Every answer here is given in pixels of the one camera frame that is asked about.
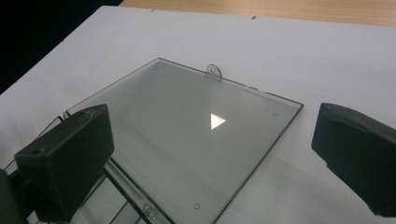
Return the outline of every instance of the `white table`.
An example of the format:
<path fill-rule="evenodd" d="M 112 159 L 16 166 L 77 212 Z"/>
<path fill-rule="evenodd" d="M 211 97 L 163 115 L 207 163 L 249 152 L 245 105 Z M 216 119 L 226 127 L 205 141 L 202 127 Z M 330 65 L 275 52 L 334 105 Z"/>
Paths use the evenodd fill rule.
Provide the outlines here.
<path fill-rule="evenodd" d="M 395 40 L 394 27 L 102 7 L 0 95 L 0 165 L 67 108 L 155 58 L 213 63 L 304 104 L 220 223 L 394 223 L 373 215 L 310 144 L 322 102 L 396 128 Z"/>

